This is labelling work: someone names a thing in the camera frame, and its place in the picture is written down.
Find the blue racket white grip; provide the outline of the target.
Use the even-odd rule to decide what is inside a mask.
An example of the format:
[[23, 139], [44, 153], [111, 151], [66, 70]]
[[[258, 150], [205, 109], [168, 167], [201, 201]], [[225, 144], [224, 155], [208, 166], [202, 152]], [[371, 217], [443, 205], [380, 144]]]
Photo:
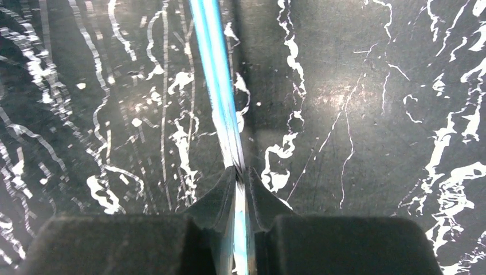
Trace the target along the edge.
[[224, 206], [216, 231], [222, 236], [215, 251], [218, 274], [256, 274], [243, 175], [241, 136], [237, 125], [228, 50], [218, 1], [190, 1], [211, 115], [227, 177]]

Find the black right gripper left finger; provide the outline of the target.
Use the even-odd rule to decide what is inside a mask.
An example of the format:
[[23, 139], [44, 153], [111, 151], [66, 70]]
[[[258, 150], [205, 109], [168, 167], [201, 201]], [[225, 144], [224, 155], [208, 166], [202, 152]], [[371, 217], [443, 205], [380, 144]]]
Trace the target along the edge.
[[18, 274], [230, 274], [236, 169], [182, 213], [59, 215]]

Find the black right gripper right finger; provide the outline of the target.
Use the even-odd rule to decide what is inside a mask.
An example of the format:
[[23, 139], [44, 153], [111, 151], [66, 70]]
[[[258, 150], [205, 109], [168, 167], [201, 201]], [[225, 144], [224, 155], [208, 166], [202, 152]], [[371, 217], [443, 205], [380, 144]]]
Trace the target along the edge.
[[299, 215], [245, 172], [258, 274], [441, 274], [424, 231], [398, 217]]

